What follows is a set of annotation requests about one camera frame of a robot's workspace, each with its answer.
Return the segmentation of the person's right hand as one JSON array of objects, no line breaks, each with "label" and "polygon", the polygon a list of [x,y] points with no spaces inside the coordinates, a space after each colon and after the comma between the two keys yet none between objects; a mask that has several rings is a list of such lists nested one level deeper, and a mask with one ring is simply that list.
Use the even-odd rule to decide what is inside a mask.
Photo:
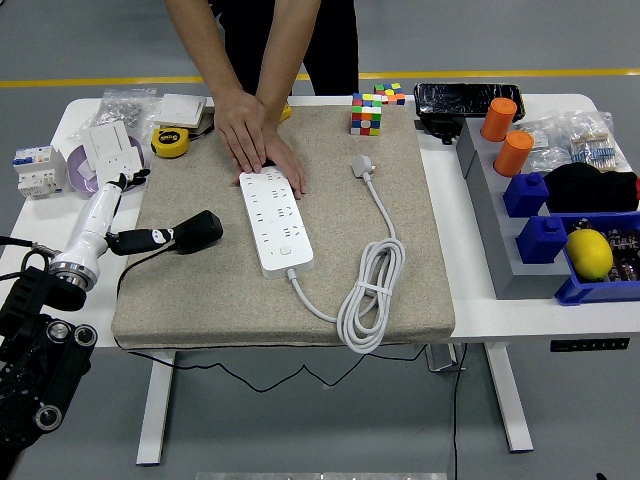
[{"label": "person's right hand", "polygon": [[266,160],[264,107],[241,89],[223,91],[213,99],[215,129],[228,156],[241,172],[259,172]]}]

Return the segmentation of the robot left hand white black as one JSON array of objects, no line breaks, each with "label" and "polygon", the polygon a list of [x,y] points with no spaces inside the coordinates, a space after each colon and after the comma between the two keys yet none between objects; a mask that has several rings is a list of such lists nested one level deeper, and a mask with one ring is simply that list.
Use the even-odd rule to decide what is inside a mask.
[{"label": "robot left hand white black", "polygon": [[95,193],[82,210],[65,249],[50,265],[53,274],[99,276],[98,259],[110,249],[118,256],[155,251],[174,241],[175,231],[169,229],[139,229],[113,234],[111,226],[122,193],[131,185],[145,182],[149,169],[142,169],[128,178],[120,173]]}]

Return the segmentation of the person's left hand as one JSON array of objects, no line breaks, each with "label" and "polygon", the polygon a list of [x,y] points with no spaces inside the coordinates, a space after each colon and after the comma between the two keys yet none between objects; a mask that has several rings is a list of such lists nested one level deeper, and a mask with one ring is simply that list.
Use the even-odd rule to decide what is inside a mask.
[{"label": "person's left hand", "polygon": [[264,160],[272,161],[286,175],[296,200],[307,191],[307,172],[289,145],[280,137],[275,125],[261,127]]}]

